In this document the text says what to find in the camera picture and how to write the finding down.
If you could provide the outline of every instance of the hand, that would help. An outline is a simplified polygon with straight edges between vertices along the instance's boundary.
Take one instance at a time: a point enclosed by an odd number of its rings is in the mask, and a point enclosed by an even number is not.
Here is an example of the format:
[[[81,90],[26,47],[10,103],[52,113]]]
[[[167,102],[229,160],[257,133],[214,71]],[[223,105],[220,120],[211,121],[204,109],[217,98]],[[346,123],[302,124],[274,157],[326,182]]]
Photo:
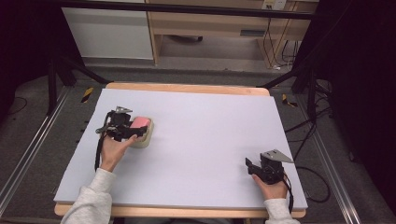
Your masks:
[[[267,185],[262,182],[262,180],[257,175],[252,175],[252,177],[262,190],[264,200],[286,198],[288,188],[286,187],[285,183],[283,183],[283,181],[277,182],[273,185]]]
[[[130,137],[124,142],[118,142],[110,136],[106,136],[102,146],[102,164],[100,168],[113,172],[116,165],[125,154],[126,149],[135,142],[137,135]]]

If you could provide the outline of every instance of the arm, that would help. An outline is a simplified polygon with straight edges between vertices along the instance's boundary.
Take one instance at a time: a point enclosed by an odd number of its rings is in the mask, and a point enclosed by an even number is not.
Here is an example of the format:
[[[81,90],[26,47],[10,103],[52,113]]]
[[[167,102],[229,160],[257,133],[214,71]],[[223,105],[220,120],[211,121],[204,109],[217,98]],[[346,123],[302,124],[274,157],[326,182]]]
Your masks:
[[[283,182],[267,185],[258,176],[252,175],[252,177],[262,190],[262,195],[265,198],[264,204],[269,215],[269,219],[265,222],[266,224],[300,223],[293,219],[289,213],[288,201],[286,200],[288,189]]]
[[[128,146],[134,143],[136,135],[125,142],[105,137],[102,148],[102,164],[88,187],[82,187],[76,202],[64,215],[62,223],[108,223],[111,214],[109,194],[116,178],[112,174]]]

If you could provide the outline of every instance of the sponge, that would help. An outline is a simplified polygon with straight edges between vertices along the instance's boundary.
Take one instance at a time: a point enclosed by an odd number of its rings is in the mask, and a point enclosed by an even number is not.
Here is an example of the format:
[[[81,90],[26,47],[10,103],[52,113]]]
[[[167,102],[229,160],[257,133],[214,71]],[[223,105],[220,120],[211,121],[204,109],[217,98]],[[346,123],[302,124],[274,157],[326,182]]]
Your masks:
[[[149,146],[149,141],[151,139],[152,130],[154,128],[154,122],[152,122],[152,119],[145,118],[145,117],[136,117],[136,118],[134,118],[134,120],[131,124],[131,128],[141,128],[144,126],[148,126],[147,132],[144,133],[143,136],[138,137],[136,139],[136,142],[134,142],[131,145],[131,147],[143,148],[143,147]]]

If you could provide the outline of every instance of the white cabinet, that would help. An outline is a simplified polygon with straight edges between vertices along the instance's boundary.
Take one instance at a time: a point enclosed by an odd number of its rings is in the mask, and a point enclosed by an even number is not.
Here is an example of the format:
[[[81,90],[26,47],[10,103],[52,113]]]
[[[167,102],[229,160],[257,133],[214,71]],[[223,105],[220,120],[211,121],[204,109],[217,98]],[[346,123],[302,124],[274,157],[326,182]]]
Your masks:
[[[63,11],[83,58],[153,59],[146,12],[85,8]]]

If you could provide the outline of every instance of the white sleeve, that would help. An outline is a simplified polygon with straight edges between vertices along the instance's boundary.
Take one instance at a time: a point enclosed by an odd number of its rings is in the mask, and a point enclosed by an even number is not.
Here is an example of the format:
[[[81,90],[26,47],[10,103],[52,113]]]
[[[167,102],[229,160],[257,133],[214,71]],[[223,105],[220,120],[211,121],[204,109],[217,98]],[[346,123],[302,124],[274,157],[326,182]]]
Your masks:
[[[269,199],[264,201],[269,219],[265,224],[299,224],[289,213],[288,201],[286,199]]]
[[[98,168],[88,187],[82,187],[76,202],[64,215],[62,223],[108,223],[111,214],[109,194],[116,176]]]

